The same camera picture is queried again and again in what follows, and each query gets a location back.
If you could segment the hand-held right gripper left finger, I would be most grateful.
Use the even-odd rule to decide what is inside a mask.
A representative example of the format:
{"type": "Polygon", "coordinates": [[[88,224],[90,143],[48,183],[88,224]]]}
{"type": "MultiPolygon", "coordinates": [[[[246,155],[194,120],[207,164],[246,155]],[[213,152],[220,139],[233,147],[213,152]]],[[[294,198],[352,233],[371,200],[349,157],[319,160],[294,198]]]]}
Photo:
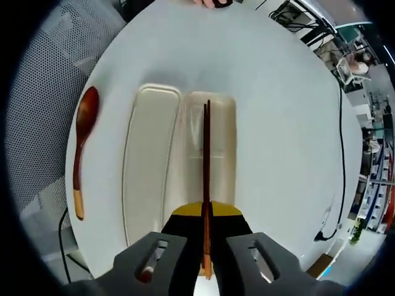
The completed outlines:
{"type": "Polygon", "coordinates": [[[193,295],[203,253],[202,202],[178,207],[161,232],[114,259],[113,295],[193,295]]]}

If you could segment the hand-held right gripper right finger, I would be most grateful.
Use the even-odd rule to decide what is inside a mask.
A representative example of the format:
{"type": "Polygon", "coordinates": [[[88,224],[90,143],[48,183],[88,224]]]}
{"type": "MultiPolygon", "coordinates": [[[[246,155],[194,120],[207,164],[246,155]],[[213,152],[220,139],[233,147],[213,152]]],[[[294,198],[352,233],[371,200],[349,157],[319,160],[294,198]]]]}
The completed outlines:
{"type": "Polygon", "coordinates": [[[253,233],[240,210],[211,202],[210,256],[220,295],[301,295],[301,267],[291,252],[253,233]]]}

